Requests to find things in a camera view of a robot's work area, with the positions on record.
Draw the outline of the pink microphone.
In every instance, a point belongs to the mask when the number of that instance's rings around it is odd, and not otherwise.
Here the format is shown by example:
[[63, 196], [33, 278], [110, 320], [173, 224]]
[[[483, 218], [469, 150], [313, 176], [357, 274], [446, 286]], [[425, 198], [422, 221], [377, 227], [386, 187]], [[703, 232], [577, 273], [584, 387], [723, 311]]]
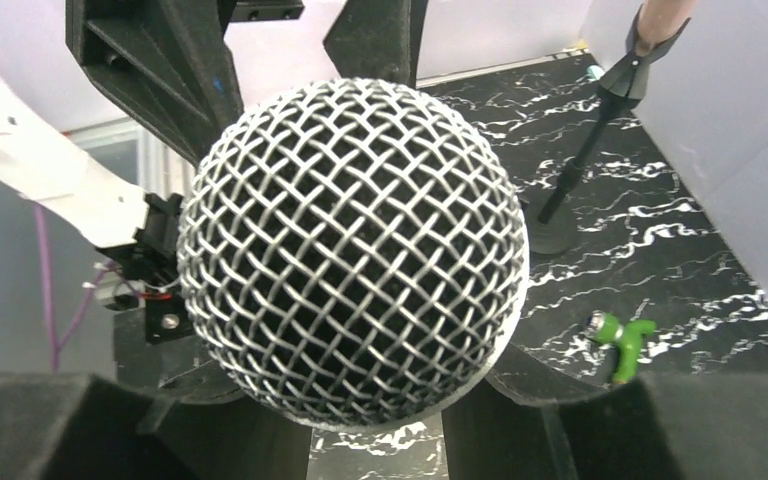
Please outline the pink microphone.
[[634, 25], [635, 53], [646, 56], [676, 34], [696, 4], [696, 0], [645, 0]]

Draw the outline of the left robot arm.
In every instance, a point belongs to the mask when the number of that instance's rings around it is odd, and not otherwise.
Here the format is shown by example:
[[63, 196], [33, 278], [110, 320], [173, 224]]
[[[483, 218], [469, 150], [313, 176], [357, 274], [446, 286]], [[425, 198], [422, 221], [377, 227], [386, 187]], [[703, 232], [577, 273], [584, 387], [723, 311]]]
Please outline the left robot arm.
[[[244, 111], [224, 35], [233, 22], [299, 19], [301, 1], [69, 1], [67, 45], [105, 97], [197, 165]], [[427, 5], [348, 1], [323, 45], [344, 77], [414, 86]], [[71, 224], [126, 281], [146, 286], [144, 332], [191, 336], [177, 284], [183, 198], [161, 197], [94, 160], [0, 78], [0, 182]]]

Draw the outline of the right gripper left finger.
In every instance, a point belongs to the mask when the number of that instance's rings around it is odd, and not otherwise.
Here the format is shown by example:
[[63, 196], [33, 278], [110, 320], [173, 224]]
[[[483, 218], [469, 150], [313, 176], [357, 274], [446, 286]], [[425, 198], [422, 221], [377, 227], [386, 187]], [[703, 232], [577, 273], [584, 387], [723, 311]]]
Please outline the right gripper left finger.
[[311, 431], [233, 394], [0, 374], [0, 479], [303, 479]]

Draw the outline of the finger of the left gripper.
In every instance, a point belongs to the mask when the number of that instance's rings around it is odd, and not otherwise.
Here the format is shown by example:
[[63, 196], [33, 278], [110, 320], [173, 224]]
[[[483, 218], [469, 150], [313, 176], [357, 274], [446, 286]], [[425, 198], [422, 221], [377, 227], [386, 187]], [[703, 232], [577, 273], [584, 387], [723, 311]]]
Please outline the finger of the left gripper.
[[92, 85], [197, 165], [244, 111], [215, 0], [69, 0], [66, 43]]
[[414, 88], [427, 0], [348, 0], [323, 40], [343, 78], [382, 79]]

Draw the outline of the red glitter microphone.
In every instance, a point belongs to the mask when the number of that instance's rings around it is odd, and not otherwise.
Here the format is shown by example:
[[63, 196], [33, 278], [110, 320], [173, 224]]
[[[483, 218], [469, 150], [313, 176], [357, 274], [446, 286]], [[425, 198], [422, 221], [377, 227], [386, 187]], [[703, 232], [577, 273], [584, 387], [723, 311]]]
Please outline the red glitter microphone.
[[440, 99], [316, 81], [228, 125], [182, 206], [197, 337], [251, 400], [332, 431], [453, 405], [497, 363], [530, 274], [516, 188]]

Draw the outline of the black round base clip stand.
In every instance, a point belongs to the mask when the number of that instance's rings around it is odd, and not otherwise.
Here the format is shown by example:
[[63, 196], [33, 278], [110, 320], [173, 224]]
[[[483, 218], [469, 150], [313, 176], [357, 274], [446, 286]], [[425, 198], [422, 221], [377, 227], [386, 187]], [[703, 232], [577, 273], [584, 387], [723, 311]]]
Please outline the black round base clip stand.
[[530, 249], [535, 255], [556, 256], [575, 245], [577, 224], [572, 210], [565, 204], [567, 196], [582, 180], [587, 161], [608, 124], [643, 100], [652, 64], [670, 51], [691, 19], [650, 54], [639, 56], [634, 51], [634, 25], [640, 8], [626, 38], [626, 53], [597, 80], [598, 118], [582, 146], [564, 164], [552, 190], [533, 192], [522, 200]]

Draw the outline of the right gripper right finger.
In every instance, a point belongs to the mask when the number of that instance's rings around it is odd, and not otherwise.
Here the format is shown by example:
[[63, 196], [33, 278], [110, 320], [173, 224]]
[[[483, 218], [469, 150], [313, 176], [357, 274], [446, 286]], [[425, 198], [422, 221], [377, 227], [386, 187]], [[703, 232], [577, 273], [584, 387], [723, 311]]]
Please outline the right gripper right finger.
[[768, 479], [768, 372], [605, 389], [509, 348], [442, 425], [453, 479]]

